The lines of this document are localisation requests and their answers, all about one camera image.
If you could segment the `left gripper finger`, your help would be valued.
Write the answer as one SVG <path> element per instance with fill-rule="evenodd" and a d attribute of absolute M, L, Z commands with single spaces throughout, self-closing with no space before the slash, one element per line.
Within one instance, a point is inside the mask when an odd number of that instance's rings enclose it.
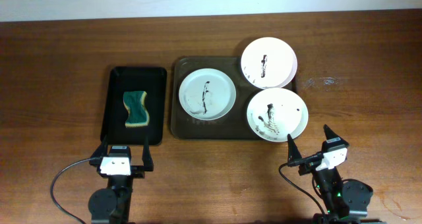
<path fill-rule="evenodd" d="M 148 137 L 144 139 L 143 151 L 142 151 L 143 167 L 153 167 L 154 162 L 150 153 L 150 146 Z"/>
<path fill-rule="evenodd" d="M 108 148 L 107 136 L 104 136 L 101 141 L 101 144 L 94 151 L 94 158 L 101 158 L 105 156 L 107 154 L 107 148 Z"/>

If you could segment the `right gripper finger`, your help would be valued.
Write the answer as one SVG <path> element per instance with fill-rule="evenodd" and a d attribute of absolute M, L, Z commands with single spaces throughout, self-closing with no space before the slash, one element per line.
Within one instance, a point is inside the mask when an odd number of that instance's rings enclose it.
<path fill-rule="evenodd" d="M 327 142 L 338 142 L 342 140 L 342 137 L 337 135 L 328 125 L 324 125 L 323 129 Z"/>
<path fill-rule="evenodd" d="M 302 159 L 302 156 L 294 142 L 294 139 L 291 137 L 291 134 L 287 135 L 287 146 L 288 146 L 288 162 L 296 162 Z"/>

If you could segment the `green yellow sponge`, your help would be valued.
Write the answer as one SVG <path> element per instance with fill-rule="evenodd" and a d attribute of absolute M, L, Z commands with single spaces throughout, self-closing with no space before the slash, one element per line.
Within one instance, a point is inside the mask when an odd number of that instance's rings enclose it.
<path fill-rule="evenodd" d="M 146 96 L 147 93 L 145 91 L 132 91 L 123 94 L 123 105 L 128 113 L 125 121 L 126 128 L 138 128 L 149 125 L 150 115 L 145 105 Z"/>

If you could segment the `white plate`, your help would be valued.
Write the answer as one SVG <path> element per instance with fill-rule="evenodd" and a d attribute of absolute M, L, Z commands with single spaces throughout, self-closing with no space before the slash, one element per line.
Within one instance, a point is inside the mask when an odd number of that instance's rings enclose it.
<path fill-rule="evenodd" d="M 240 65 L 245 78 L 260 89 L 288 85 L 298 68 L 297 56 L 292 47 L 273 37 L 251 42 L 241 55 Z"/>
<path fill-rule="evenodd" d="M 288 136 L 297 138 L 309 121 L 302 98 L 284 88 L 269 88 L 257 93 L 247 106 L 246 116 L 251 130 L 270 142 L 286 142 Z"/>
<path fill-rule="evenodd" d="M 191 117 L 213 121 L 228 114 L 237 92 L 232 79 L 217 69 L 198 69 L 188 74 L 179 87 L 179 103 Z"/>

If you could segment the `white plate top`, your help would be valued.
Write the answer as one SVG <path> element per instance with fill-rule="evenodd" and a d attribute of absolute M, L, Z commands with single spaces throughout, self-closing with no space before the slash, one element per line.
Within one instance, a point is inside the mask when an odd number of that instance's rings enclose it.
<path fill-rule="evenodd" d="M 298 68 L 297 56 L 292 47 L 273 37 L 251 42 L 241 55 L 240 65 L 245 78 L 260 89 L 288 85 Z"/>

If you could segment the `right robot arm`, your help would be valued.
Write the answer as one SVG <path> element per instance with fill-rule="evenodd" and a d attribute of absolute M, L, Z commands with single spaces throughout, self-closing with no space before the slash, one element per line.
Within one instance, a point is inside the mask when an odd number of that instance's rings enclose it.
<path fill-rule="evenodd" d="M 308 157 L 301 156 L 288 135 L 287 163 L 280 167 L 298 167 L 299 175 L 312 175 L 313 190 L 323 201 L 315 202 L 320 213 L 314 214 L 312 223 L 360 223 L 368 215 L 373 189 L 361 181 L 341 178 L 337 166 L 346 161 L 349 143 L 328 125 L 323 129 L 326 140 L 321 151 Z"/>

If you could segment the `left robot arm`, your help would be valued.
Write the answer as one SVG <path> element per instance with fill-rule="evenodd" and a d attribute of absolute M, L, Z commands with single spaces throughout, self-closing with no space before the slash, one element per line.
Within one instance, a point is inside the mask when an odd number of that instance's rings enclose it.
<path fill-rule="evenodd" d="M 143 142 L 142 165 L 131 164 L 131 149 L 128 146 L 108 148 L 104 139 L 91 155 L 89 164 L 107 179 L 107 186 L 95 191 L 89 201 L 88 210 L 92 223 L 119 224 L 129 222 L 133 181 L 143 179 L 146 172 L 154 170 L 149 141 Z"/>

